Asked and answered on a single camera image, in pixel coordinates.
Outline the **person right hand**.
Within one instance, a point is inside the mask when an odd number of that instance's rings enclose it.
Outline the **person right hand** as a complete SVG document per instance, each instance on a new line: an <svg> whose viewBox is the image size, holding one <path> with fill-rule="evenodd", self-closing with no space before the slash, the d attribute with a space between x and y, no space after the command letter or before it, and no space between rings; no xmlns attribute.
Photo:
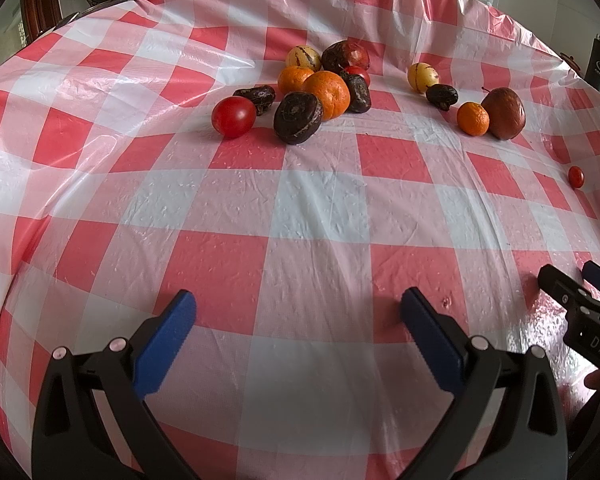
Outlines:
<svg viewBox="0 0 600 480"><path fill-rule="evenodd" d="M583 383L588 389L600 390L600 370L587 374Z"/></svg>

